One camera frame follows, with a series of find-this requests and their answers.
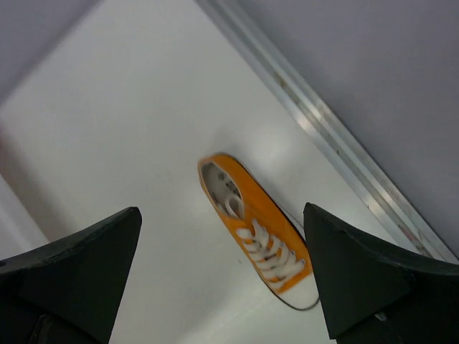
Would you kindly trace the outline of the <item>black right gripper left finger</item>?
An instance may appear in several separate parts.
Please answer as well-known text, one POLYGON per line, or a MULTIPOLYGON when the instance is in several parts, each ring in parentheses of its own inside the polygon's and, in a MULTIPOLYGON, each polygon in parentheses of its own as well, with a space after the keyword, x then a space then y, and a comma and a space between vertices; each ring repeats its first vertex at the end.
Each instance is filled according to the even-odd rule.
POLYGON ((108 343, 141 232, 128 207, 1 261, 2 343, 108 343))

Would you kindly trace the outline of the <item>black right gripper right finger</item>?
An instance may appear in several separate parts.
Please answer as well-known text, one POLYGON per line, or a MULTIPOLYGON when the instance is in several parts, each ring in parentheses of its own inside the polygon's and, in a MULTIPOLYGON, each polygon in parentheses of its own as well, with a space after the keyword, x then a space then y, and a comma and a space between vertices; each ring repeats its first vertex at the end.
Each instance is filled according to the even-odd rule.
POLYGON ((398 247, 311 203, 303 228, 330 339, 458 342, 456 264, 398 247))

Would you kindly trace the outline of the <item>orange sneaker one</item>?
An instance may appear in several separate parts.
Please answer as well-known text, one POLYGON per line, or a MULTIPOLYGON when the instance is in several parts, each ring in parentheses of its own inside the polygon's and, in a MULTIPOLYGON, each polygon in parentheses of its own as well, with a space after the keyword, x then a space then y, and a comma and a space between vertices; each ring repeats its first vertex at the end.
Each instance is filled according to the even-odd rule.
POLYGON ((294 310, 313 308, 319 295, 301 226, 234 157, 214 154, 197 170, 211 205, 269 290, 294 310))

